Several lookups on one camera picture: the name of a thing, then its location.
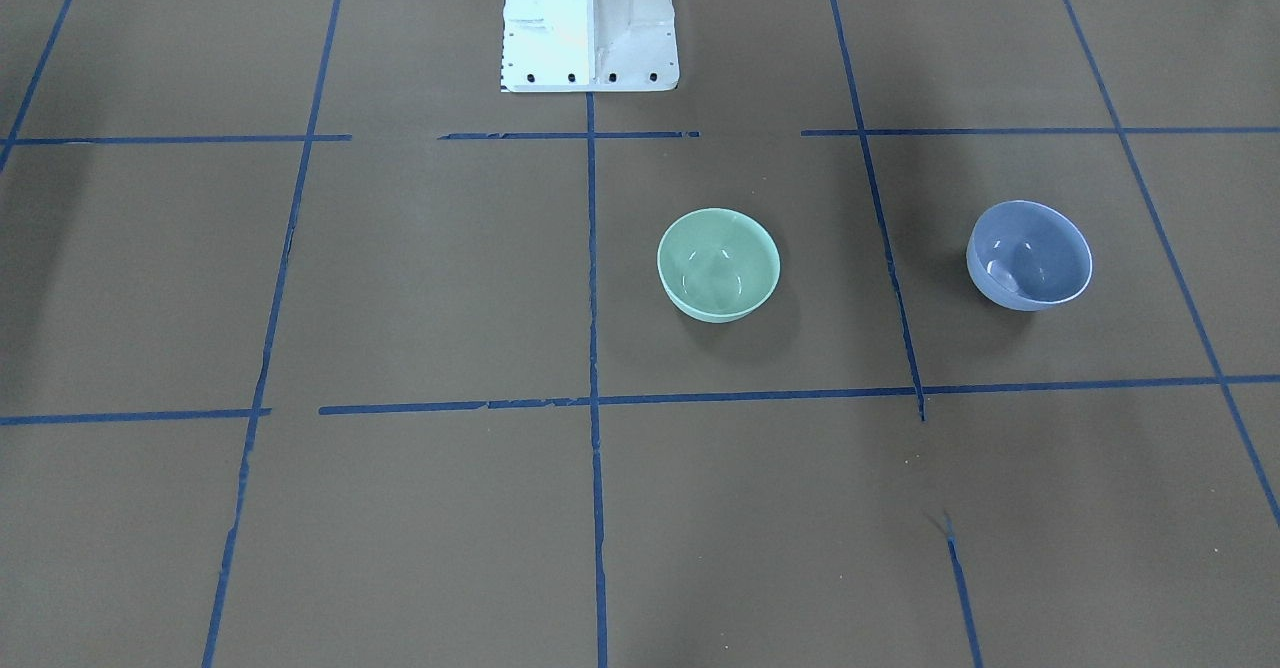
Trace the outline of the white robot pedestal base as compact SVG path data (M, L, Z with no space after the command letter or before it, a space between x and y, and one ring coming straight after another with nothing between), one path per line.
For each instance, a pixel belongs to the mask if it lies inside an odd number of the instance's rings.
M500 90L671 91L680 83L673 0L504 0Z

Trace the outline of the green bowl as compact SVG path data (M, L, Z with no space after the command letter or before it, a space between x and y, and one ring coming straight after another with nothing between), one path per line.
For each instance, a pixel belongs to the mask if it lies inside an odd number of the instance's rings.
M771 299L782 261L754 218L708 207L684 214L663 232L655 266L677 311L701 322L735 322Z

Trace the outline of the blue bowl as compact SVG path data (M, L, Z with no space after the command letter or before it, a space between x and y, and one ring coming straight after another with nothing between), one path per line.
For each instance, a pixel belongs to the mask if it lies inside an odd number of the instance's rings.
M1033 200L1006 200L974 223L966 267L995 305L1038 312L1082 296L1094 262L1085 235L1065 214Z

